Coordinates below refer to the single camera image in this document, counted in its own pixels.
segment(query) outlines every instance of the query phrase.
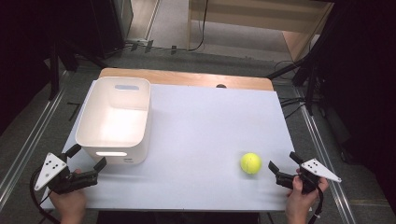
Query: person's right hand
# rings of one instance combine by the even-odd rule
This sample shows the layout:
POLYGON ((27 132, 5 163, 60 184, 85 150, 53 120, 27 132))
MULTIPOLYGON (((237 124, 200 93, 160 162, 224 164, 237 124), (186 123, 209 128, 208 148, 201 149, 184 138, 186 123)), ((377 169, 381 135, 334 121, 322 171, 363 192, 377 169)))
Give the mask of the person's right hand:
POLYGON ((78 224, 82 222, 85 215, 85 205, 87 203, 83 189, 78 189, 66 194, 52 192, 49 198, 61 214, 62 224, 78 224))
MULTIPOLYGON (((326 178, 321 177, 318 186, 324 192, 329 187, 329 183, 326 178)), ((297 175, 293 179, 293 191, 286 204, 286 217, 289 224, 305 224, 309 208, 318 197, 317 189, 308 194, 302 194, 302 191, 303 181, 297 175)))

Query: table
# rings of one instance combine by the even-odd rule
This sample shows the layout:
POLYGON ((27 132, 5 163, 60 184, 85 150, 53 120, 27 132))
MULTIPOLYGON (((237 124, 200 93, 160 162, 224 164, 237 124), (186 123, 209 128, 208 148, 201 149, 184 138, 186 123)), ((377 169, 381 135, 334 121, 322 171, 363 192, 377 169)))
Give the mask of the table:
MULTIPOLYGON (((150 146, 148 157, 140 164, 105 167, 99 174, 98 185, 85 189, 87 208, 284 210, 287 190, 276 184, 275 176, 266 166, 271 160, 282 171, 291 173, 297 164, 289 159, 294 149, 268 79, 104 69, 100 77, 108 76, 144 77, 152 83, 150 146), (238 87, 238 83, 239 88, 248 88, 250 83, 252 89, 261 90, 198 87, 223 84, 231 88, 238 87), (247 175, 239 167, 242 155, 250 151, 262 157, 262 169, 256 175, 247 175)), ((64 150, 76 143, 74 134, 79 118, 80 115, 64 150)), ((91 170, 94 162, 81 150, 68 165, 72 170, 79 167, 84 171, 91 170)), ((42 206, 52 208, 50 201, 42 206)))
MULTIPOLYGON (((190 0, 187 46, 191 20, 202 21, 206 0, 190 0)), ((301 59, 315 35, 320 34, 333 3, 307 0, 209 0, 206 21, 283 31, 290 56, 301 59)))

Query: white table top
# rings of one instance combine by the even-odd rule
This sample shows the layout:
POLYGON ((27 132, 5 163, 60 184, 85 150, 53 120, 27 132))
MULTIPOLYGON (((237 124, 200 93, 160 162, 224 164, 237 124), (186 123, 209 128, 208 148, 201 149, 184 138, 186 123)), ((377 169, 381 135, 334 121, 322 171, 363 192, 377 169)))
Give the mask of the white table top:
MULTIPOLYGON (((86 188, 87 208, 162 211, 281 211, 287 189, 267 168, 285 173, 298 167, 290 158, 290 134, 274 91, 151 85, 152 126, 148 156, 137 165, 107 165, 98 185, 86 188), (256 175, 245 174, 240 158, 262 158, 256 175)), ((75 126, 64 151, 76 143, 75 126)), ((70 170, 95 165, 81 150, 70 170)), ((43 208, 53 208, 50 200, 43 208)))

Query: yellow tennis ball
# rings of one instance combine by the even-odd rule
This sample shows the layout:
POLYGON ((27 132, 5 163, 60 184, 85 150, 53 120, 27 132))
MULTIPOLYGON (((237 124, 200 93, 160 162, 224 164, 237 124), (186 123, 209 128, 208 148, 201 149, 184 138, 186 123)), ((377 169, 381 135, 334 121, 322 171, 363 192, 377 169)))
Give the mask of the yellow tennis ball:
POLYGON ((247 174, 257 174, 262 168, 262 159, 255 153, 249 152, 241 158, 241 168, 247 174))

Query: white bracket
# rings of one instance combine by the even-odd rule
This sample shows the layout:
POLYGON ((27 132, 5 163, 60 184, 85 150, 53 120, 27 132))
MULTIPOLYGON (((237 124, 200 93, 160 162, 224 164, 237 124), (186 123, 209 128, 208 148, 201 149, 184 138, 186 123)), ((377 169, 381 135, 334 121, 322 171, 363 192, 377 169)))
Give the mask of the white bracket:
POLYGON ((322 165, 317 159, 312 159, 301 164, 301 166, 313 175, 328 178, 335 182, 340 183, 341 178, 333 174, 326 166, 322 165))
POLYGON ((38 176, 37 182, 35 183, 35 190, 41 190, 51 181, 53 177, 59 174, 66 167, 67 166, 64 161, 52 153, 47 154, 43 168, 41 169, 40 175, 38 176))

